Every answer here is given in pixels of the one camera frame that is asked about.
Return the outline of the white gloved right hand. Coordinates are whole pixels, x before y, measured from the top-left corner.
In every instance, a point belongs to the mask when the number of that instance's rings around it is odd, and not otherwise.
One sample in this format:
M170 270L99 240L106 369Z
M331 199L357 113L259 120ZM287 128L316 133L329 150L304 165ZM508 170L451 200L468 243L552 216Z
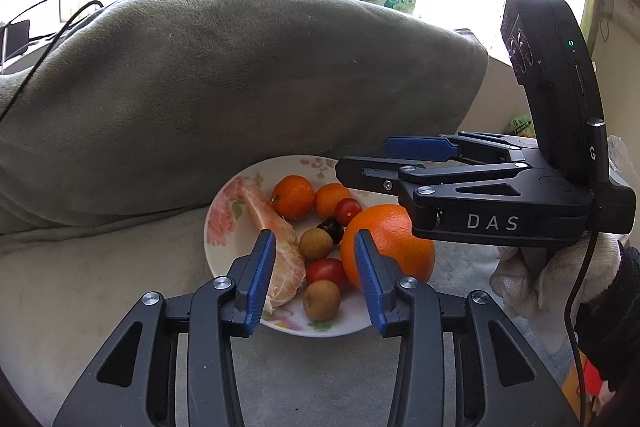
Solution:
M628 237L627 234L599 235L575 305L596 297L611 285L620 267L618 242ZM548 260L538 258L531 249L502 247L490 287L502 298L506 313L527 320L553 314L559 317L585 260L588 243L589 236L584 235L577 244L557 251Z

